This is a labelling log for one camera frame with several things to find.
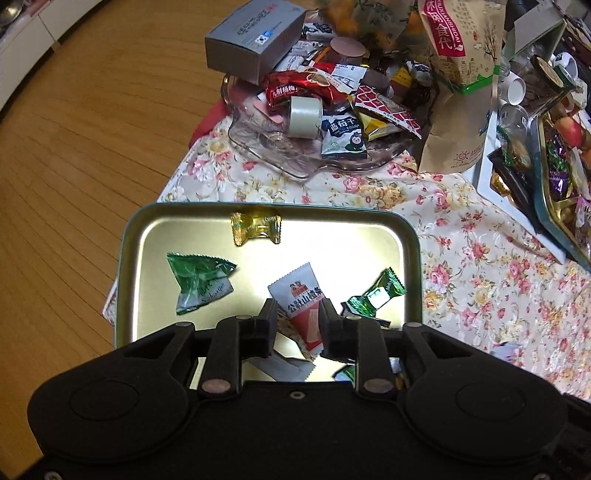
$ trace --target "gold candy wrapper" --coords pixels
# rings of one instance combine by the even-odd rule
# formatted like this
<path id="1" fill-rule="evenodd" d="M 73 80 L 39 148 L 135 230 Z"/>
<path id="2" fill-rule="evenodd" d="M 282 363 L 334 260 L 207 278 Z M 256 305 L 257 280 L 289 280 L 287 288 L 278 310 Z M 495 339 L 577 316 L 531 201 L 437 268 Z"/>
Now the gold candy wrapper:
<path id="1" fill-rule="evenodd" d="M 402 131 L 402 128 L 400 128 L 398 125 L 384 122 L 379 118 L 374 118 L 373 116 L 363 113 L 357 109 L 355 109 L 355 114 L 357 114 L 357 118 L 359 118 L 359 121 L 361 121 L 363 124 L 363 136 L 367 139 L 367 141 L 375 140 L 376 138 L 385 137 L 386 135 Z"/>
<path id="2" fill-rule="evenodd" d="M 257 217 L 244 213 L 230 216 L 234 243 L 241 247 L 249 238 L 268 237 L 274 244 L 281 241 L 281 217 L 279 215 Z"/>

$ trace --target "red fabric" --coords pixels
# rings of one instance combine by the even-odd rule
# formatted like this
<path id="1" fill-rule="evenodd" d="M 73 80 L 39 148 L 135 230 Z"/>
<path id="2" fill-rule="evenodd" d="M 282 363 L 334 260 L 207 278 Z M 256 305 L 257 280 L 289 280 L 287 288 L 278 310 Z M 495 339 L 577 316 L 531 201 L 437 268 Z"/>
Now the red fabric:
<path id="1" fill-rule="evenodd" d="M 213 130 L 213 127 L 217 125 L 219 121 L 229 115 L 230 110 L 228 106 L 224 103 L 224 101 L 220 98 L 217 103 L 211 108 L 211 110 L 207 113 L 205 118 L 201 120 L 201 123 L 197 126 L 193 135 L 191 136 L 191 141 L 189 142 L 189 148 L 193 146 L 193 144 L 202 136 L 207 135 L 210 131 Z"/>

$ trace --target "white cabinet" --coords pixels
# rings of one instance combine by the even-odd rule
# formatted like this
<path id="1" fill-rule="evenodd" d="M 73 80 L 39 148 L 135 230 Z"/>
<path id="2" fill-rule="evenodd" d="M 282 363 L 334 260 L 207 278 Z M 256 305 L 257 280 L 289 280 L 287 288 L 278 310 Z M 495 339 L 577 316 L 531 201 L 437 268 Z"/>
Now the white cabinet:
<path id="1" fill-rule="evenodd" d="M 0 109 L 54 40 L 33 17 L 0 53 Z"/>
<path id="2" fill-rule="evenodd" d="M 51 0 L 39 17 L 55 40 L 81 19 L 100 0 Z"/>
<path id="3" fill-rule="evenodd" d="M 0 40 L 0 110 L 53 43 L 101 0 L 50 0 L 20 16 Z"/>

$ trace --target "kraft paper bag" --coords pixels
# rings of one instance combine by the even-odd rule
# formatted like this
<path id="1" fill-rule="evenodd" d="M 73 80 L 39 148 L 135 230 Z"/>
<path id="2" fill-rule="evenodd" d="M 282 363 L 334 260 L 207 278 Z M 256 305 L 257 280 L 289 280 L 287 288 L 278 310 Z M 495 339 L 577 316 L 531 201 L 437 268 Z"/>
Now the kraft paper bag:
<path id="1" fill-rule="evenodd" d="M 505 4 L 485 0 L 418 0 L 433 53 L 439 95 L 420 156 L 420 171 L 464 171 L 482 158 L 496 104 Z"/>

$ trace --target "pink rose pattern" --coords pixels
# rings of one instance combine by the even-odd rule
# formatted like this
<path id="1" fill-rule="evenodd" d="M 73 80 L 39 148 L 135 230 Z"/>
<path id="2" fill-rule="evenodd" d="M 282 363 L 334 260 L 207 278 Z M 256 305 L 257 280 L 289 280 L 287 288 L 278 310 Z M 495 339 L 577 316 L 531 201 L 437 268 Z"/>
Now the pink rose pattern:
<path id="1" fill-rule="evenodd" d="M 159 201 L 184 192 L 192 202 L 265 199 L 398 213 L 421 243 L 426 324 L 487 352 L 513 342 L 512 363 L 591 399 L 591 275 L 577 264 L 556 263 L 459 174 L 418 173 L 405 153 L 369 174 L 322 171 L 296 182 L 235 151 L 230 121 L 195 143 Z M 103 311 L 111 321 L 115 296 Z"/>

